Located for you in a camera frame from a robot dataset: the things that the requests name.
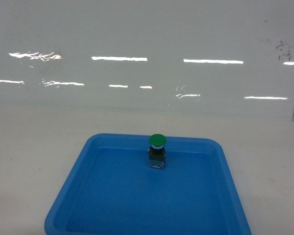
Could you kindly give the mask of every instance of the white table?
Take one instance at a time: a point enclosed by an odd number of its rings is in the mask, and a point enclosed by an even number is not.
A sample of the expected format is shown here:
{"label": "white table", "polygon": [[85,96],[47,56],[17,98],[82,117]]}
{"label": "white table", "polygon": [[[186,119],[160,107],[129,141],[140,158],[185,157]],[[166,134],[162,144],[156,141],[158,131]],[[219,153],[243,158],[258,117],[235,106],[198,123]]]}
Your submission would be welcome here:
{"label": "white table", "polygon": [[0,235],[44,235],[85,141],[103,132],[217,141],[252,234],[294,235],[294,122],[21,106],[0,106]]}

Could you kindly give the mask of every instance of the white wall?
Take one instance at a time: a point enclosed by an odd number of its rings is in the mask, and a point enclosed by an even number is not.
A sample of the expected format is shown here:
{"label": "white wall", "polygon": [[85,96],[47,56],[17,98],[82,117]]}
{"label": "white wall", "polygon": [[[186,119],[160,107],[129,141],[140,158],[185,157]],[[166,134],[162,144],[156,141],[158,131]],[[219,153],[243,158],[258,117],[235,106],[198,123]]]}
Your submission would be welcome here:
{"label": "white wall", "polygon": [[285,62],[294,0],[0,1],[0,104],[291,120]]}

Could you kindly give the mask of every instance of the green mushroom button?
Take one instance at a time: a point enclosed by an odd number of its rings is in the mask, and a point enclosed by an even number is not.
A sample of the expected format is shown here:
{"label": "green mushroom button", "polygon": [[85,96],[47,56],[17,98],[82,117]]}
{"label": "green mushroom button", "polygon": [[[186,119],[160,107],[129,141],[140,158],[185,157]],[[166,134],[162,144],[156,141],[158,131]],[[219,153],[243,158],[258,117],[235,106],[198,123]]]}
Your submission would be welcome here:
{"label": "green mushroom button", "polygon": [[149,143],[156,148],[162,147],[166,142],[167,138],[161,134],[154,134],[149,138]]}

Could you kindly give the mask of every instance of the plastic tray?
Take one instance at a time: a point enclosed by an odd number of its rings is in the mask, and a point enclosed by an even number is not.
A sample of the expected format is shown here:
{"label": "plastic tray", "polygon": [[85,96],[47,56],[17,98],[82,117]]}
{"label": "plastic tray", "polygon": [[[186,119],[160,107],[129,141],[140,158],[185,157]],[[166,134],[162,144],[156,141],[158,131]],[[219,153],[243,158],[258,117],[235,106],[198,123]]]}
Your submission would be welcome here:
{"label": "plastic tray", "polygon": [[149,136],[88,139],[45,220],[48,235],[248,235],[223,150],[167,137],[164,169],[148,166]]}

